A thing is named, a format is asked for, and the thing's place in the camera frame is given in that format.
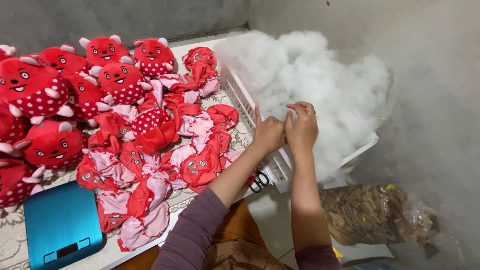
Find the blue kitchen scale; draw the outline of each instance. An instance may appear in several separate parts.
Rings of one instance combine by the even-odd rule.
[[[24,206],[31,270],[57,270],[102,246],[95,195],[76,181],[33,194]]]

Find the concrete wall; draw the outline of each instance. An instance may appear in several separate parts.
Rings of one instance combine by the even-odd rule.
[[[479,10],[477,0],[252,0],[252,29],[321,31],[331,48],[373,51],[394,69],[391,117],[351,175],[396,184],[437,211],[440,254],[391,246],[416,268],[480,265]]]
[[[201,35],[247,23],[250,0],[0,0],[0,44],[21,54],[112,34],[127,47],[146,37]]]

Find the white plastic basket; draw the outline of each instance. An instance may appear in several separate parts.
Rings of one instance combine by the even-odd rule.
[[[227,95],[230,97],[233,105],[240,115],[240,120],[246,125],[247,139],[249,142],[253,139],[253,132],[255,131],[255,102],[250,97],[247,89],[241,82],[240,78],[227,67],[222,66],[220,71],[220,82],[222,88],[225,89]],[[371,132],[366,138],[364,144],[357,148],[357,150],[342,160],[339,168],[351,161],[361,153],[365,152],[378,142],[378,136],[375,132]],[[292,178],[293,163],[290,160],[287,152],[288,146],[285,145],[278,151],[270,154],[263,160],[264,172],[277,186],[279,192],[286,192],[289,188],[289,181]]]

